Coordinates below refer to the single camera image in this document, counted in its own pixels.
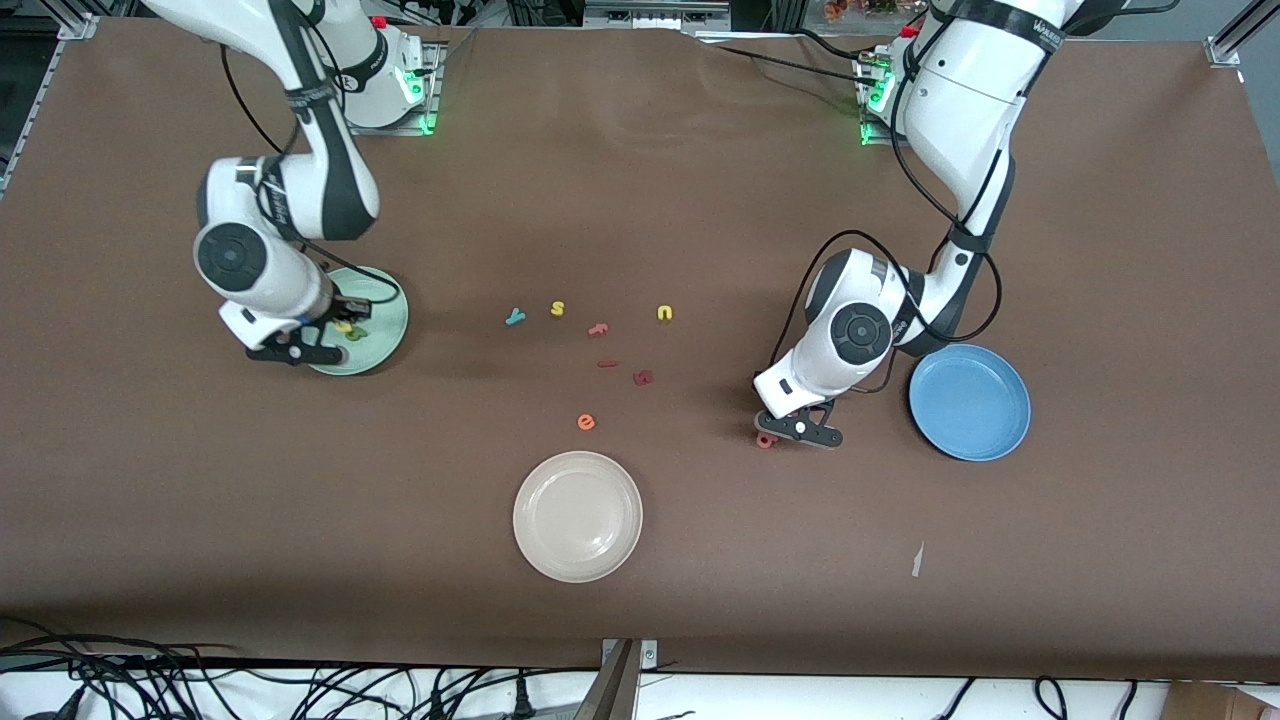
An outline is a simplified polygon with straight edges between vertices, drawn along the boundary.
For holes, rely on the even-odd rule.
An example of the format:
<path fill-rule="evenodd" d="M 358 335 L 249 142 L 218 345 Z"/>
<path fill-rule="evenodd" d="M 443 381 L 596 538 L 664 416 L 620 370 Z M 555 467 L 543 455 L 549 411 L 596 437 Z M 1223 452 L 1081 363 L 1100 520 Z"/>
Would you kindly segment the metal table bracket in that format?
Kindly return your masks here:
<path fill-rule="evenodd" d="M 657 665 L 657 639 L 603 641 L 602 667 L 573 720 L 634 720 L 640 676 Z"/>

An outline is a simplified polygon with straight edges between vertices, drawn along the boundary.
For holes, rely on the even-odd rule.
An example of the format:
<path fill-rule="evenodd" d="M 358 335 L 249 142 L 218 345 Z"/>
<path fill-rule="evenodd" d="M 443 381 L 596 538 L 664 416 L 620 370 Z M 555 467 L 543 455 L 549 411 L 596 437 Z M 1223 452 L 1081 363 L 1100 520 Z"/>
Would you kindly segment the beige plate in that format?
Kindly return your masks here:
<path fill-rule="evenodd" d="M 643 533 L 637 484 L 616 460 L 590 451 L 557 454 L 518 488 L 516 543 L 536 571 L 556 582 L 598 582 L 630 559 Z"/>

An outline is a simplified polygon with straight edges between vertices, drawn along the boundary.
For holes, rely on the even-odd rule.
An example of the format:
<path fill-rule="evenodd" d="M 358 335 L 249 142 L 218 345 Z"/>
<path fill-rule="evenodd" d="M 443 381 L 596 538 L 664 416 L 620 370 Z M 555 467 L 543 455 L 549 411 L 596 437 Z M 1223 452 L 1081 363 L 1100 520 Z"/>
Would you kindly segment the aluminium profile rail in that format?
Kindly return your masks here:
<path fill-rule="evenodd" d="M 90 0 L 23 0 L 0 12 L 0 201 L 5 197 L 67 46 L 92 38 L 102 13 Z"/>
<path fill-rule="evenodd" d="M 1280 18 L 1280 0 L 1248 0 L 1216 35 L 1204 41 L 1210 65 L 1238 67 L 1239 51 L 1277 18 Z"/>

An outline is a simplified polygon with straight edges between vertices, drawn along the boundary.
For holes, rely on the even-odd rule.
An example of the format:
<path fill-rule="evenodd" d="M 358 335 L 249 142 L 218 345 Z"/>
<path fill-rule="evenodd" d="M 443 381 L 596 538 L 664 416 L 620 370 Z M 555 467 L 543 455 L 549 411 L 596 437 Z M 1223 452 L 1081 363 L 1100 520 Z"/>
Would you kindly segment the green plate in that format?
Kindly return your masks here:
<path fill-rule="evenodd" d="M 372 301 L 372 315 L 358 323 L 369 337 L 349 342 L 334 325 L 305 327 L 302 340 L 310 343 L 343 348 L 347 360 L 339 366 L 311 365 L 315 372 L 328 375 L 358 375 L 372 372 L 385 363 L 399 347 L 410 324 L 410 306 L 399 283 L 376 268 L 362 266 L 361 272 L 335 269 L 329 272 L 335 291 L 349 297 Z"/>

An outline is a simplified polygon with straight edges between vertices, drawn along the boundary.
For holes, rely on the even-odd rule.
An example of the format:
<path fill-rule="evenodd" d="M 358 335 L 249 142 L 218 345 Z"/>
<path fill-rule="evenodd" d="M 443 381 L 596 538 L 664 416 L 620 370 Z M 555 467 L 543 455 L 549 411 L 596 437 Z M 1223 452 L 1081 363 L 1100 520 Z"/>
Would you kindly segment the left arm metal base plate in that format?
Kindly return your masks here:
<path fill-rule="evenodd" d="M 858 108 L 863 145 L 888 145 L 893 137 L 890 120 L 899 96 L 905 44 L 878 45 L 860 51 L 852 61 L 854 74 L 861 81 Z"/>

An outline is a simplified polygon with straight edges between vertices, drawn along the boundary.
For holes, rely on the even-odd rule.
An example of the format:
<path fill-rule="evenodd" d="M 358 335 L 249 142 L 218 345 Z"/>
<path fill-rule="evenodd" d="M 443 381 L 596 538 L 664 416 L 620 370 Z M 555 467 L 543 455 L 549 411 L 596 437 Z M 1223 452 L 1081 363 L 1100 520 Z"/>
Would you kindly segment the cardboard box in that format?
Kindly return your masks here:
<path fill-rule="evenodd" d="M 1174 682 L 1160 720 L 1280 720 L 1280 706 L 1231 685 Z"/>

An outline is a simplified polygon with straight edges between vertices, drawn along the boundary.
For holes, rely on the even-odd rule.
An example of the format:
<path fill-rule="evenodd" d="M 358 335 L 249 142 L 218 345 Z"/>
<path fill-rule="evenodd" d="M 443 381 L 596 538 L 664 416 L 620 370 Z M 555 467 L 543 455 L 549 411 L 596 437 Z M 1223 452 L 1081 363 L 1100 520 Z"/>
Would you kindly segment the blue plate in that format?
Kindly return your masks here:
<path fill-rule="evenodd" d="M 908 406 L 931 445 L 968 462 L 1011 454 L 1032 423 L 1024 379 L 1006 359 L 977 345 L 924 356 L 911 372 Z"/>

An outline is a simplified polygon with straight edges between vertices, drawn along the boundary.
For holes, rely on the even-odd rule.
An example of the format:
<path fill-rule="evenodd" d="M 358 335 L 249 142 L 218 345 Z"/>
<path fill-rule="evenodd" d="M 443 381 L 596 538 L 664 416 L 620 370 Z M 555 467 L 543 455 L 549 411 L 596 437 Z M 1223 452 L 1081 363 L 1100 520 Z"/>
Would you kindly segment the grey metal frame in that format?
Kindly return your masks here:
<path fill-rule="evenodd" d="M 730 32 L 730 0 L 584 0 L 582 27 Z"/>

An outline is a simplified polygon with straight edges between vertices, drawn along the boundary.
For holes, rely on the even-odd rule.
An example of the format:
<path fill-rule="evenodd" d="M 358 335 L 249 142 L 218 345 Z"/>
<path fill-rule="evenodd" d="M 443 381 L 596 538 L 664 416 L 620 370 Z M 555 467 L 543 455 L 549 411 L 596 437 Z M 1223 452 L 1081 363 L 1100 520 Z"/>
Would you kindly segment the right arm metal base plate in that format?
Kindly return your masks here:
<path fill-rule="evenodd" d="M 436 128 L 447 44 L 425 44 L 404 35 L 394 42 L 387 68 L 365 90 L 346 95 L 346 119 L 356 135 L 430 136 Z"/>

